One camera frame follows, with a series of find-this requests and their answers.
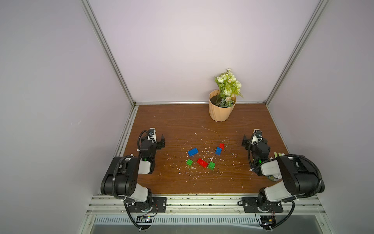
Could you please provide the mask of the long blue lego brick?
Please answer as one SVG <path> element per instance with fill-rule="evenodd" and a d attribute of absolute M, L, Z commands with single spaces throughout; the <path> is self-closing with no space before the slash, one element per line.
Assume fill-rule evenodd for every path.
<path fill-rule="evenodd" d="M 197 148 L 193 148 L 193 149 L 191 149 L 191 150 L 188 151 L 189 157 L 193 157 L 193 156 L 195 156 L 198 153 L 199 153 L 199 151 L 198 151 Z"/>

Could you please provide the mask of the small blue lego brick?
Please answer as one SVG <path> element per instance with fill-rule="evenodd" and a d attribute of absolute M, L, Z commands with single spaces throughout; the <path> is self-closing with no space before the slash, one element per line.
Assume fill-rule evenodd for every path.
<path fill-rule="evenodd" d="M 216 148 L 216 151 L 215 151 L 215 154 L 218 155 L 218 156 L 220 156 L 221 153 L 222 153 L 222 148 L 217 147 L 217 148 Z"/>

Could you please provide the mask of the green lego brick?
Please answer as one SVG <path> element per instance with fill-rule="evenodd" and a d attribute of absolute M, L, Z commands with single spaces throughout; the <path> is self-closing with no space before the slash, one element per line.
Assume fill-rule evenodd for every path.
<path fill-rule="evenodd" d="M 215 163 L 211 161 L 211 162 L 208 164 L 208 168 L 209 168 L 210 170 L 214 170 L 214 168 L 215 168 Z"/>
<path fill-rule="evenodd" d="M 187 165 L 189 165 L 189 166 L 192 166 L 192 164 L 193 164 L 193 161 L 192 161 L 192 160 L 190 160 L 190 159 L 188 159 L 188 160 L 187 160 L 187 162 L 186 162 L 186 164 L 187 164 Z"/>

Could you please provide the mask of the long red lego brick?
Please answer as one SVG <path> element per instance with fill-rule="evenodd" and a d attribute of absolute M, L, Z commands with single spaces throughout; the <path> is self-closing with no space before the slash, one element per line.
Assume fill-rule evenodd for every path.
<path fill-rule="evenodd" d="M 198 163 L 200 166 L 204 167 L 204 168 L 207 168 L 207 167 L 208 167 L 208 163 L 207 163 L 206 161 L 204 161 L 203 159 L 198 159 L 198 160 L 197 160 L 197 163 Z"/>

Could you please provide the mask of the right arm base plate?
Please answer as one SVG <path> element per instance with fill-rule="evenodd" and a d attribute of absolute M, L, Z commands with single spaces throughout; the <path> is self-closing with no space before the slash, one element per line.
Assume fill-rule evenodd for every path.
<path fill-rule="evenodd" d="M 283 207 L 280 202 L 262 201 L 255 197 L 243 197 L 238 203 L 245 213 L 282 213 Z"/>

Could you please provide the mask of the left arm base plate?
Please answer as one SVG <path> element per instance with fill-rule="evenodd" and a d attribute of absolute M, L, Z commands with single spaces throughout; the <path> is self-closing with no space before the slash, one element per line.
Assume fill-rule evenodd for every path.
<path fill-rule="evenodd" d="M 153 197 L 145 202 L 126 203 L 131 213 L 165 213 L 167 198 Z"/>

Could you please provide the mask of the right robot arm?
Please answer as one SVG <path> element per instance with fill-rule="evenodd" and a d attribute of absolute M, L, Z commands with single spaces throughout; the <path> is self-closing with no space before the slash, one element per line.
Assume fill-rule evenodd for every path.
<path fill-rule="evenodd" d="M 241 198 L 238 204 L 246 213 L 280 213 L 284 203 L 324 192 L 322 174 L 315 163 L 295 154 L 275 154 L 270 158 L 271 148 L 261 130 L 255 130 L 251 137 L 244 136 L 242 147 L 247 150 L 250 170 L 275 182 L 261 188 L 256 197 Z"/>

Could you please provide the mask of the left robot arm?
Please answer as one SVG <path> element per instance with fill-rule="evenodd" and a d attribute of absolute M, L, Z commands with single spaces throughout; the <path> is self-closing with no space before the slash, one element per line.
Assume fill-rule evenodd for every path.
<path fill-rule="evenodd" d="M 157 141 L 155 134 L 145 133 L 138 138 L 139 155 L 114 157 L 100 185 L 101 194 L 122 200 L 130 212 L 156 212 L 166 202 L 166 198 L 155 199 L 150 188 L 137 182 L 139 175 L 154 172 L 156 151 L 165 147 L 163 136 Z"/>

